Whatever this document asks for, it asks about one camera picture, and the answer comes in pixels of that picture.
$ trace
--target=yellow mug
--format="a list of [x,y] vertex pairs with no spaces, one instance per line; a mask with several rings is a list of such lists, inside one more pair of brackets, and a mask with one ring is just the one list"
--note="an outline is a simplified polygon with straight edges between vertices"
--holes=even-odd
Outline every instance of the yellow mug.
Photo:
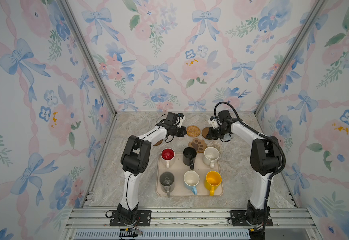
[[204,185],[209,190],[209,196],[214,195],[214,191],[221,184],[221,175],[216,171],[210,171],[206,174]]

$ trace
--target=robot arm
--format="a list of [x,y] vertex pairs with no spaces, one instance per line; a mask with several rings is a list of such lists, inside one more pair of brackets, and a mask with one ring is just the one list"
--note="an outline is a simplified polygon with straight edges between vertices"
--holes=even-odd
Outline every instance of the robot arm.
[[259,133],[244,123],[234,110],[237,118],[232,118],[228,110],[223,110],[209,119],[212,127],[206,136],[207,139],[223,139],[226,134],[239,135],[251,146],[250,164],[256,172],[254,188],[248,201],[246,220],[252,225],[265,222],[269,212],[267,201],[272,177],[281,172],[285,166],[285,155],[278,145],[276,137],[268,137]]
[[168,138],[169,135],[184,137],[186,135],[186,127],[182,127],[184,120],[182,113],[168,112],[167,118],[157,123],[149,132],[128,138],[121,156],[125,180],[123,197],[115,216],[118,222],[123,222],[125,225],[133,225],[136,222],[140,173],[143,173],[148,166],[151,146]]

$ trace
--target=marble table surface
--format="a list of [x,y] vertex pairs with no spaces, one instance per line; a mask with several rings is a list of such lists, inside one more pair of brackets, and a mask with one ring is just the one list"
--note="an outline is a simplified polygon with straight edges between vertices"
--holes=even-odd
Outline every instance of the marble table surface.
[[[162,113],[133,112],[118,113],[114,131],[109,141],[99,175],[95,182],[90,206],[110,206],[119,204],[123,194],[124,172],[120,158],[130,135],[141,135],[155,126],[155,121]],[[201,130],[209,127],[208,119],[213,112],[184,113],[186,119],[183,126],[196,125]],[[260,131],[253,113],[241,113],[245,123]],[[193,137],[175,137],[171,143],[163,142],[153,146],[147,169],[142,173],[139,187],[139,207],[226,207],[246,208],[252,193],[255,172],[250,166],[250,147],[239,136],[232,135],[227,143],[220,142],[222,154],[219,158],[224,194],[220,197],[202,196],[159,196],[156,193],[157,166],[160,152],[170,147],[175,152],[182,152]],[[273,178],[268,205],[271,208],[294,208],[282,173]]]

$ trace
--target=blue mug handle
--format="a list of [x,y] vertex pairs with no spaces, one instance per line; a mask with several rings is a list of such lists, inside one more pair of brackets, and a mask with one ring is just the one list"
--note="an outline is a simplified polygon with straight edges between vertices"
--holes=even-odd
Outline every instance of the blue mug handle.
[[197,189],[196,189],[196,187],[192,187],[192,192],[193,192],[194,195],[197,195]]

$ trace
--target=mounting plate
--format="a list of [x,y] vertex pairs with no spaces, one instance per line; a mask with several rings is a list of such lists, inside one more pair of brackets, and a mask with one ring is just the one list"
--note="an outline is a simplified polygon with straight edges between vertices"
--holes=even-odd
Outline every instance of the mounting plate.
[[[234,222],[235,219],[239,219],[241,217],[243,217],[245,215],[245,212],[246,210],[231,210],[229,211],[230,212],[230,217],[232,218],[232,221]],[[270,218],[270,215],[268,213],[268,216],[267,216],[267,221],[266,221],[266,226],[273,226],[273,221],[272,219]],[[252,226],[250,225],[246,220],[244,221],[239,221],[239,222],[236,222],[233,224],[234,227],[238,227],[238,226]]]
[[[152,214],[151,210],[137,210],[137,219],[140,218],[139,222],[137,223],[137,226],[139,227],[150,226],[151,214]],[[122,220],[119,219],[117,211],[112,211],[112,216],[110,217],[109,225],[112,227],[127,226],[125,223],[123,223]]]

